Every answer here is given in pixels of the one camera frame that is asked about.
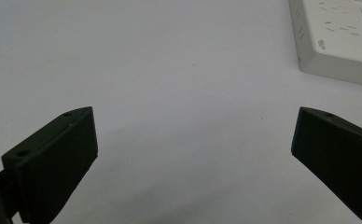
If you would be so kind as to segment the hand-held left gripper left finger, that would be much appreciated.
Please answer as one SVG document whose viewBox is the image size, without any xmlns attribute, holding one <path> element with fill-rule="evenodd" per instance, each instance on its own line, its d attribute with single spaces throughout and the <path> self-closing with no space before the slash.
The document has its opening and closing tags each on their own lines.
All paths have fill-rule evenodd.
<svg viewBox="0 0 362 224">
<path fill-rule="evenodd" d="M 93 109 L 61 114 L 1 157 L 6 214 L 19 214 L 28 224 L 49 224 L 97 156 Z"/>
</svg>

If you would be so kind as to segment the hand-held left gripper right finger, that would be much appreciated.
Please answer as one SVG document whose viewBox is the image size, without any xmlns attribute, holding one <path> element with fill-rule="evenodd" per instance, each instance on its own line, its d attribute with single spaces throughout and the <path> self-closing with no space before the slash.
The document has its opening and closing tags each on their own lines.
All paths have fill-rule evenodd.
<svg viewBox="0 0 362 224">
<path fill-rule="evenodd" d="M 291 153 L 362 220 L 362 128 L 302 107 Z"/>
</svg>

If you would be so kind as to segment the white power strip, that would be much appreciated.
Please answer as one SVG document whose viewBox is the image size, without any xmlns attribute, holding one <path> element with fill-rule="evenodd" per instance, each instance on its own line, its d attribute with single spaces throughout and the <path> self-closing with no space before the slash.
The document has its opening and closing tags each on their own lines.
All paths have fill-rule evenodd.
<svg viewBox="0 0 362 224">
<path fill-rule="evenodd" d="M 362 85 L 362 0 L 288 0 L 299 70 Z"/>
</svg>

